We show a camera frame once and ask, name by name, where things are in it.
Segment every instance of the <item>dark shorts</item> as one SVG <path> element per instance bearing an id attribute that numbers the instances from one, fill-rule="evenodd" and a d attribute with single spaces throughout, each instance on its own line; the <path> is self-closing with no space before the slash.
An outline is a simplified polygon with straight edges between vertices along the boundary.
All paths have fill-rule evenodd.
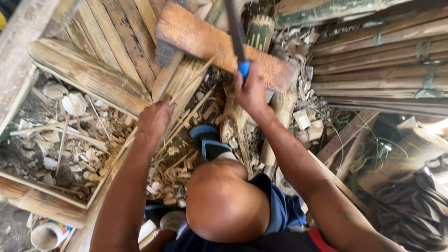
<path id="1" fill-rule="evenodd" d="M 249 183 L 256 185 L 265 192 L 270 200 L 271 214 L 265 236 L 285 231 L 288 226 L 306 224 L 305 214 L 301 209 L 302 206 L 298 196 L 284 194 L 278 187 L 271 184 L 271 180 L 265 174 L 257 175 Z M 211 252 L 215 246 L 217 246 L 216 242 L 202 239 L 190 229 L 178 240 L 167 243 L 164 252 Z"/>

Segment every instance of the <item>dirt ground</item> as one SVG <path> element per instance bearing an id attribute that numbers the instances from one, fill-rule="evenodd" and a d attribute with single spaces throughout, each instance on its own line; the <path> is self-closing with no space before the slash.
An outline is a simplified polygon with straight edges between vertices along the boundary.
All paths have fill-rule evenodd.
<path id="1" fill-rule="evenodd" d="M 0 252 L 23 252 L 33 247 L 26 222 L 30 212 L 0 202 Z"/>

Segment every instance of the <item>tattoo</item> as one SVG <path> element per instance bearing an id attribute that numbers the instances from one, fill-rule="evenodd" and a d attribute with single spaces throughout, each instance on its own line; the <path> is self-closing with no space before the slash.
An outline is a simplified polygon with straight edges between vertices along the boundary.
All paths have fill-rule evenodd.
<path id="1" fill-rule="evenodd" d="M 392 246 L 391 244 L 389 244 L 387 241 L 384 240 L 384 238 L 387 239 L 386 237 L 380 235 L 375 231 L 370 231 L 369 233 L 375 236 L 376 242 L 379 243 L 383 252 L 398 252 L 398 250 L 396 250 L 394 246 Z"/>
<path id="2" fill-rule="evenodd" d="M 355 214 L 354 212 L 351 212 L 351 211 L 341 211 L 341 210 L 338 210 L 337 213 L 339 215 L 344 216 L 347 220 L 349 219 L 350 216 Z"/>

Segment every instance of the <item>hand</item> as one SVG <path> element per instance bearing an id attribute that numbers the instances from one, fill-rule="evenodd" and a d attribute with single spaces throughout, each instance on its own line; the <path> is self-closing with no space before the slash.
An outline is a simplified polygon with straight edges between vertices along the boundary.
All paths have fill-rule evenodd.
<path id="1" fill-rule="evenodd" d="M 171 123 L 171 116 L 177 104 L 169 105 L 170 96 L 164 97 L 156 104 L 146 107 L 138 120 L 138 134 L 157 143 Z"/>
<path id="2" fill-rule="evenodd" d="M 266 112 L 268 109 L 266 91 L 263 79 L 258 76 L 258 63 L 250 63 L 249 75 L 244 86 L 240 71 L 234 74 L 233 83 L 235 84 L 238 104 L 254 119 Z"/>

